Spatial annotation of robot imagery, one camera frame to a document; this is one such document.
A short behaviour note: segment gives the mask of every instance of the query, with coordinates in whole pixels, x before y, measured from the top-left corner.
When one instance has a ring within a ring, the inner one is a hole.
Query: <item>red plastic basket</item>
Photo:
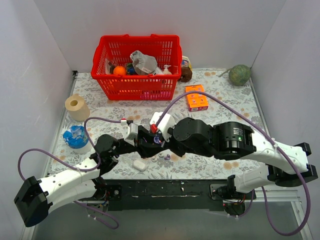
[[[106,74],[106,59],[125,66],[130,54],[139,50],[155,57],[158,67],[171,65],[172,75]],[[181,76],[182,51],[176,35],[103,36],[93,57],[91,76],[110,100],[171,100]]]

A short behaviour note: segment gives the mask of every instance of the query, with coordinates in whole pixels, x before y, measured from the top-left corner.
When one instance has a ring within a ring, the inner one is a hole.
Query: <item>orange fruit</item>
[[[116,66],[113,70],[114,75],[126,75],[127,71],[124,66]]]

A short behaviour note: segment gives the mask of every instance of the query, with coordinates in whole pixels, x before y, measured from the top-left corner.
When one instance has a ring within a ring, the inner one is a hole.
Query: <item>white bracket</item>
[[[249,193],[252,189],[256,189],[266,185],[274,185],[273,181],[268,180],[269,170],[268,166],[263,164],[260,167],[237,174],[234,178],[235,190],[239,193]]]
[[[79,199],[92,197],[97,190],[92,180],[85,181],[78,186],[75,186],[68,191],[58,196],[52,203],[53,205],[49,208],[49,213],[62,207],[63,205],[72,203]]]
[[[127,133],[124,136],[124,141],[131,144],[132,146],[135,146],[135,139],[138,138],[138,125],[135,123],[130,123],[130,125],[127,128]]]
[[[282,154],[277,150],[277,148],[281,148],[292,160],[300,173],[308,171],[308,159],[302,147],[289,146],[276,141],[276,148],[274,148],[274,146],[272,146],[272,144],[268,140],[266,140],[262,134],[256,131],[252,133],[252,142],[256,147],[256,151],[254,153],[241,157],[240,159],[255,160],[264,164],[275,166],[283,170],[287,174],[296,174],[285,157],[282,156]]]
[[[163,112],[156,111],[150,120],[150,126],[152,124],[155,124],[159,120],[159,118],[162,114],[163,114]],[[159,125],[157,126],[159,131],[161,131],[162,136],[166,142],[169,142],[169,138],[171,137],[171,135],[168,133],[168,129],[173,128],[175,125],[176,125],[176,122],[175,122],[174,117],[171,116],[170,114],[166,113],[164,115],[164,117],[162,118],[161,122],[159,123]]]
[[[86,158],[83,162],[74,167],[79,169],[91,169],[96,165],[97,163],[95,160]],[[61,194],[67,193],[70,189],[75,188],[83,182],[96,179],[99,175],[99,169],[87,172],[68,169],[55,175],[41,178],[41,183],[39,185],[44,192],[48,192],[46,199],[49,204],[54,202]]]

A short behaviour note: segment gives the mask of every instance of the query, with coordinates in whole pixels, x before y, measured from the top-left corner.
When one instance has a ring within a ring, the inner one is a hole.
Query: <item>orange box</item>
[[[205,92],[205,89],[204,89],[204,86],[202,85],[186,86],[185,92],[187,93],[190,91]],[[186,97],[186,101],[187,101],[190,112],[207,110],[209,107],[207,97],[204,95],[195,93],[195,94],[189,94],[185,97]]]

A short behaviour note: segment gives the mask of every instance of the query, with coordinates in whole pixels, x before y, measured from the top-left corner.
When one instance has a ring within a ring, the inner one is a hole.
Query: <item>green melon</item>
[[[246,65],[236,65],[222,73],[219,77],[229,71],[229,80],[235,86],[243,86],[250,79],[251,71]]]

